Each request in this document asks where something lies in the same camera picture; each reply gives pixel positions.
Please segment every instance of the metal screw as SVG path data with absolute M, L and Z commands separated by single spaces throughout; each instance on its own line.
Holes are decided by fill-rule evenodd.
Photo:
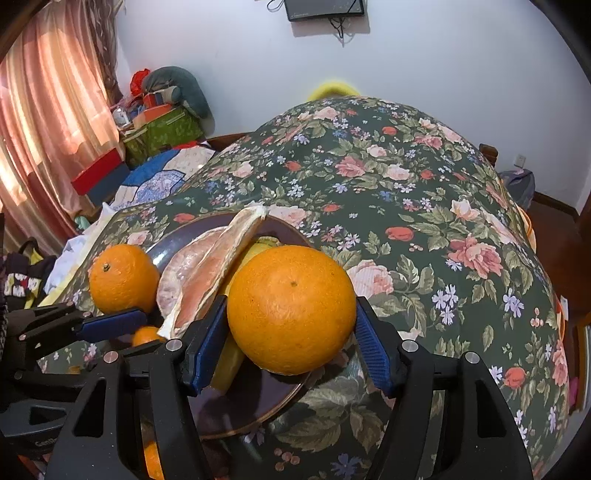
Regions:
M 117 352 L 115 352 L 114 350 L 111 350 L 110 352 L 105 353 L 103 360 L 108 364 L 112 364 L 118 358 L 119 358 L 119 354 Z
M 480 357 L 477 353 L 474 352 L 467 352 L 466 353 L 466 361 L 471 364 L 477 364 L 480 361 Z
M 402 348 L 407 352 L 416 352 L 418 350 L 418 343 L 414 340 L 405 340 L 402 342 Z
M 166 342 L 166 350 L 168 350 L 169 352 L 175 352 L 176 350 L 178 350 L 182 346 L 183 346 L 183 343 L 178 338 L 173 338 L 172 340 L 169 340 L 168 342 Z

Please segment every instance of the wall socket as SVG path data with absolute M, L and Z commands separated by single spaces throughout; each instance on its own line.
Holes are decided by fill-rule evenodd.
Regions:
M 513 163 L 516 167 L 523 168 L 525 165 L 525 155 L 518 154 L 515 157 L 515 162 Z

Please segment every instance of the orange fruit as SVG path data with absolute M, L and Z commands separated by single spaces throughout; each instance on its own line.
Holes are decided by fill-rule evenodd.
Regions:
M 297 245 L 259 253 L 236 273 L 228 294 L 228 323 L 238 346 L 254 364 L 283 375 L 330 361 L 355 317 L 355 291 L 343 268 Z
M 115 245 L 102 252 L 89 270 L 89 290 L 103 313 L 133 307 L 150 313 L 156 304 L 160 274 L 137 245 Z
M 158 327 L 153 325 L 145 325 L 138 328 L 133 337 L 131 338 L 131 346 L 143 345 L 144 343 L 151 342 L 152 340 L 160 340 L 165 342 L 166 338 L 158 335 Z
M 148 476 L 154 480 L 164 480 L 162 465 L 160 465 L 160 456 L 156 442 L 150 442 L 144 447 L 144 458 L 146 459 L 146 468 Z

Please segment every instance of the plate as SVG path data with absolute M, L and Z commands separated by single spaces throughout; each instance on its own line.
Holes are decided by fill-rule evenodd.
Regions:
M 162 237 L 148 250 L 154 265 L 162 273 L 176 252 L 203 232 L 226 226 L 236 213 L 212 213 L 201 216 Z M 298 230 L 278 218 L 267 217 L 257 236 L 274 236 L 287 245 L 311 245 Z M 202 439 L 215 439 L 249 432 L 281 410 L 299 391 L 308 374 L 285 377 L 261 370 L 245 358 L 226 395 L 205 388 L 197 397 L 189 397 L 193 420 Z

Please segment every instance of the red and blue box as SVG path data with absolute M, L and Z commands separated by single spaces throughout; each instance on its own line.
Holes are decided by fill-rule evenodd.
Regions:
M 100 206 L 114 197 L 130 172 L 117 149 L 113 148 L 81 171 L 71 183 L 78 195 L 86 195 L 93 205 Z

